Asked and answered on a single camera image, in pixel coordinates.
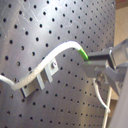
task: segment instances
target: cable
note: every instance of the cable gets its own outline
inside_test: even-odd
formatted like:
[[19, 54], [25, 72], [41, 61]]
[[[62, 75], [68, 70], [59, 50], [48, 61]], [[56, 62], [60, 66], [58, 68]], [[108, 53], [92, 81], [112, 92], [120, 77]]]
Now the cable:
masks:
[[8, 83], [11, 88], [13, 90], [17, 90], [17, 89], [20, 89], [22, 88], [23, 86], [25, 85], [28, 85], [30, 82], [32, 82], [36, 76], [45, 68], [45, 66], [53, 59], [55, 58], [55, 56], [57, 56], [59, 53], [63, 52], [64, 50], [66, 49], [69, 49], [69, 48], [74, 48], [76, 49], [80, 55], [82, 56], [82, 58], [84, 60], [88, 60], [88, 56], [87, 54], [85, 53], [84, 49], [77, 43], [77, 42], [74, 42], [74, 41], [68, 41], [68, 42], [65, 42], [65, 43], [62, 43], [60, 44], [59, 46], [57, 46], [55, 49], [53, 49], [46, 57], [44, 60], [41, 61], [41, 63], [33, 70], [33, 72], [31, 74], [29, 74], [28, 76], [22, 78], [20, 80], [20, 82], [16, 83], [16, 84], [11, 84], [9, 83], [9, 80], [8, 78], [8, 81], [5, 81], [4, 79], [1, 79], [2, 81]]
[[111, 110], [109, 109], [109, 107], [102, 100], [101, 95], [100, 95], [100, 92], [99, 92], [99, 89], [98, 89], [98, 85], [96, 84], [95, 80], [96, 79], [93, 78], [93, 85], [94, 85], [94, 89], [95, 89], [95, 92], [96, 92], [96, 96], [99, 99], [100, 103], [107, 109], [108, 113], [110, 113]]

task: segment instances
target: pegboard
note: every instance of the pegboard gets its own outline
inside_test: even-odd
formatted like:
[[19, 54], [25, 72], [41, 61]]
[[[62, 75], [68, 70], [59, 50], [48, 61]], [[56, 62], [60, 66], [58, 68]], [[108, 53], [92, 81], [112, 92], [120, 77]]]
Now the pegboard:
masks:
[[[65, 41], [87, 53], [113, 46], [114, 25], [114, 0], [0, 0], [0, 73], [18, 82]], [[105, 109], [81, 56], [71, 49], [56, 60], [53, 82], [27, 98], [0, 82], [1, 128], [102, 127]], [[108, 87], [100, 93], [106, 102]]]

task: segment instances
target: metal bracket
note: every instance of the metal bracket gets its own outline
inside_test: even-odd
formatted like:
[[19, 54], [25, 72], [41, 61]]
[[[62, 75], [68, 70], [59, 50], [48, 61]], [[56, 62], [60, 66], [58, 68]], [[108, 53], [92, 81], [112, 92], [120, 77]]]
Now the metal bracket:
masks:
[[49, 64], [45, 67], [45, 69], [37, 75], [36, 79], [32, 81], [30, 84], [24, 86], [21, 89], [21, 92], [24, 97], [28, 97], [32, 92], [36, 89], [43, 90], [45, 88], [45, 82], [52, 82], [52, 76], [59, 70], [56, 59], [54, 58]]

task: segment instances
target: gray metal surface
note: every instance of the gray metal surface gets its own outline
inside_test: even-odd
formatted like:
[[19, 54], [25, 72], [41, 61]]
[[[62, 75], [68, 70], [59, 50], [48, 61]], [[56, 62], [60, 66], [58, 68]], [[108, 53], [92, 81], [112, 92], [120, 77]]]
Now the gray metal surface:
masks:
[[[0, 73], [18, 81], [53, 48], [74, 40], [85, 51], [113, 46], [114, 0], [0, 0]], [[104, 108], [95, 96], [92, 79], [73, 49], [59, 54], [60, 70], [23, 99], [20, 91], [0, 82], [0, 127], [102, 127]], [[106, 101], [108, 87], [100, 88]]]
[[109, 128], [126, 128], [128, 125], [128, 93], [127, 93], [127, 83], [128, 83], [128, 69], [126, 69], [126, 76], [123, 83], [123, 88], [117, 102], [113, 117], [109, 124]]

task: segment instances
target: white cable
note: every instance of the white cable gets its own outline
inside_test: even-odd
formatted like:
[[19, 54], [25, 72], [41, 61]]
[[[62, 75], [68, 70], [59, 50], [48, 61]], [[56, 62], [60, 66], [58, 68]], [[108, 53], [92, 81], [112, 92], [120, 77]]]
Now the white cable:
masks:
[[110, 113], [111, 110], [109, 109], [109, 107], [102, 100], [101, 95], [100, 95], [100, 92], [99, 92], [99, 89], [98, 89], [98, 85], [96, 84], [95, 80], [96, 79], [93, 78], [93, 85], [94, 85], [94, 89], [95, 89], [95, 92], [96, 92], [96, 96], [99, 99], [100, 103], [107, 109], [108, 113]]
[[30, 82], [32, 82], [36, 76], [45, 68], [45, 66], [53, 59], [55, 56], [57, 56], [59, 53], [63, 52], [66, 49], [69, 48], [75, 48], [77, 51], [79, 51], [82, 47], [74, 41], [65, 42], [63, 44], [60, 44], [55, 49], [53, 49], [42, 62], [34, 69], [34, 71], [29, 74], [28, 76], [22, 78], [20, 82], [18, 82], [15, 85], [11, 85], [11, 88], [13, 90], [17, 90], [22, 88], [25, 85], [28, 85]]
[[14, 82], [11, 81], [10, 79], [6, 78], [5, 76], [0, 75], [0, 80], [4, 81], [5, 83], [9, 84], [10, 86], [14, 85]]

